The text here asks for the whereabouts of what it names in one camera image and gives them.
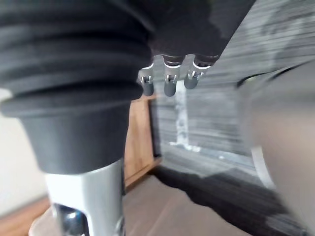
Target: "black grip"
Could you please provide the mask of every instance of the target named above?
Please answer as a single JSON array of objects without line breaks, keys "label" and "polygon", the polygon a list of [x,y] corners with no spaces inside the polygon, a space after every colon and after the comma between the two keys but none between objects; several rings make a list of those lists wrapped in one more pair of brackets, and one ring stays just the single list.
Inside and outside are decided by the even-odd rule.
[{"label": "black grip", "polygon": [[79,174],[124,156],[139,69],[151,62],[148,32],[108,1],[1,5],[1,105],[21,119],[41,170]]},{"label": "black grip", "polygon": [[168,97],[172,97],[176,92],[176,82],[170,81],[164,83],[164,93]]},{"label": "black grip", "polygon": [[191,79],[188,77],[188,74],[186,75],[185,79],[184,79],[184,85],[185,88],[187,89],[194,89],[198,84],[198,80],[194,77],[192,77]]}]

